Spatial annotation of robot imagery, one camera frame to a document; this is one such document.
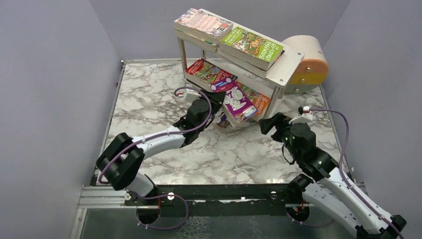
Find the white two-tier shelf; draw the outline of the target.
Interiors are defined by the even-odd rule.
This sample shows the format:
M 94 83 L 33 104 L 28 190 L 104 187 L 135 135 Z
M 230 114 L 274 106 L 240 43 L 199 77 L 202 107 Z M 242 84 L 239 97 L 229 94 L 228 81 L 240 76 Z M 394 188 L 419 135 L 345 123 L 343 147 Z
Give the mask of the white two-tier shelf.
M 216 15 L 210 11 L 207 11 L 205 9 L 199 9 L 204 10 L 207 13 Z M 304 52 L 291 47 L 287 44 L 284 44 L 280 41 L 277 41 L 273 38 L 270 38 L 262 33 L 259 33 L 255 30 L 249 29 L 243 25 L 240 25 L 236 22 L 233 22 L 233 28 L 241 27 L 244 28 L 250 32 L 256 33 L 258 35 L 261 35 L 273 42 L 276 42 L 284 47 L 285 52 L 281 55 L 281 57 L 272 65 L 272 67 L 267 71 L 267 77 L 266 79 L 262 79 L 254 74 L 251 74 L 233 64 L 231 64 L 228 61 L 225 61 L 222 59 L 217 53 L 212 53 L 209 51 L 206 51 L 202 48 L 202 55 L 201 59 L 207 60 L 224 70 L 237 75 L 238 81 L 245 84 L 248 87 L 253 88 L 254 90 L 261 92 L 262 94 L 268 96 L 270 98 L 269 105 L 267 106 L 265 113 L 262 113 L 260 116 L 254 116 L 254 120 L 259 120 L 261 118 L 268 118 L 272 116 L 277 108 L 279 107 L 279 104 L 281 102 L 281 99 L 283 97 L 283 94 L 286 90 L 286 87 L 289 83 L 290 78 L 292 77 L 294 71 L 298 67 L 298 65 L 301 63 Z M 181 57 L 181 63 L 182 63 L 182 69 L 185 72 L 185 70 L 190 66 L 187 63 L 187 57 L 186 57 L 186 51 L 185 51 L 185 40 L 178 38 L 178 44 L 180 49 L 180 57 Z

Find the pink floral book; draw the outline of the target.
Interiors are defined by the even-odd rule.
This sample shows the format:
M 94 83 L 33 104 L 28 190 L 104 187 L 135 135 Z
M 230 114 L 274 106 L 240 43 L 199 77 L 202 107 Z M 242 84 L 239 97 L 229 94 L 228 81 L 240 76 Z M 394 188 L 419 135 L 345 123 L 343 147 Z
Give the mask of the pink floral book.
M 174 28 L 210 44 L 218 44 L 233 28 L 233 22 L 195 8 L 174 20 Z

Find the green 65-storey treehouse book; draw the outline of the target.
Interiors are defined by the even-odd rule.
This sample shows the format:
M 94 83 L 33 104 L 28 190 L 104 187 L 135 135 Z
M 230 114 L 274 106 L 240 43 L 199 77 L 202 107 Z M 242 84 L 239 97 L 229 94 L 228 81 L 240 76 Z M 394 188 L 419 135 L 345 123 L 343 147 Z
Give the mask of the green 65-storey treehouse book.
M 263 71 L 268 71 L 285 52 L 282 45 L 241 27 L 232 29 L 220 41 L 219 49 Z

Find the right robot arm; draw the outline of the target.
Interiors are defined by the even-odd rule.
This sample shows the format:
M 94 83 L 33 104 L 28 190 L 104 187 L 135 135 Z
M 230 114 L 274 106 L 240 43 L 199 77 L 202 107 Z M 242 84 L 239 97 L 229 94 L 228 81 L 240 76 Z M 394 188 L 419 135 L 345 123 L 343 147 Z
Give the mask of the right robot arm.
M 302 170 L 288 184 L 288 194 L 315 205 L 357 239 L 401 239 L 406 220 L 378 206 L 332 156 L 317 147 L 316 134 L 308 125 L 311 120 L 311 111 L 304 110 L 293 119 L 277 113 L 258 122 L 262 134 L 275 128 L 271 138 L 283 144 L 292 156 L 291 164 Z

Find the orange 78-storey treehouse book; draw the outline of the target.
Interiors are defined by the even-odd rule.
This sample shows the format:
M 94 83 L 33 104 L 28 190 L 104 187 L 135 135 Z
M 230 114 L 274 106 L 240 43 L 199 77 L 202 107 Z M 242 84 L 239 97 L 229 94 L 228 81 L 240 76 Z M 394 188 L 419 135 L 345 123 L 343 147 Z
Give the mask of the orange 78-storey treehouse book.
M 254 90 L 251 87 L 246 86 L 241 82 L 236 82 L 243 93 L 248 97 L 248 99 L 253 103 L 257 109 L 255 116 L 260 116 L 262 113 L 265 113 L 267 106 L 269 105 L 270 98 L 261 92 Z

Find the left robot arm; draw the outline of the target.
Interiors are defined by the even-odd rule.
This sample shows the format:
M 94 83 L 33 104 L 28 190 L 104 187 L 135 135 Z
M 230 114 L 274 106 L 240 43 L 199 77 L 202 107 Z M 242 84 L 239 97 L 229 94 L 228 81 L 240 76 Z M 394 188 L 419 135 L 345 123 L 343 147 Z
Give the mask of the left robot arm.
M 166 130 L 139 137 L 118 134 L 96 161 L 99 182 L 106 179 L 116 191 L 125 189 L 139 198 L 151 197 L 156 185 L 139 173 L 143 160 L 194 142 L 223 105 L 225 92 L 200 90 L 199 94 L 186 114 Z

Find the red 13-storey treehouse book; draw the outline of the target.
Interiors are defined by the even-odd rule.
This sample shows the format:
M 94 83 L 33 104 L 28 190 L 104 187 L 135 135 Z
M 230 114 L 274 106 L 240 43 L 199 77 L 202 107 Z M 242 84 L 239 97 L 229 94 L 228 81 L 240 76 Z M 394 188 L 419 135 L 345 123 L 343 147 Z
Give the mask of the red 13-storey treehouse book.
M 199 59 L 194 62 L 185 70 L 185 72 L 200 79 L 206 80 L 208 83 L 210 83 L 210 85 L 217 84 L 221 81 L 226 81 L 227 79 L 229 79 L 229 82 L 236 81 L 238 78 L 236 75 L 204 59 Z

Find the purple cartoon book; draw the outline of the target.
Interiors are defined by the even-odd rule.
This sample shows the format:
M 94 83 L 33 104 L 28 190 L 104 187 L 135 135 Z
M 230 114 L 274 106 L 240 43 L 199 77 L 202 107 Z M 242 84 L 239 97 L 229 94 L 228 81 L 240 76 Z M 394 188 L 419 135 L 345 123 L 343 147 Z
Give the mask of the purple cartoon book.
M 227 119 L 227 116 L 224 112 L 224 110 L 220 109 L 213 118 L 213 123 L 221 128 L 227 128 L 228 126 L 231 126 L 229 120 Z

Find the red bottom books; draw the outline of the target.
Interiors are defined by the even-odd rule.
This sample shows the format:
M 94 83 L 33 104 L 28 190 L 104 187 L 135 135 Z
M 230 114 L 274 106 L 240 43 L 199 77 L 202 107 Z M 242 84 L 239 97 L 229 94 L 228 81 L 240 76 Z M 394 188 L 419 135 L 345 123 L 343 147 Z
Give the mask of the red bottom books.
M 254 104 L 231 78 L 214 82 L 211 84 L 211 90 L 225 92 L 223 110 L 233 127 L 241 125 L 258 112 Z

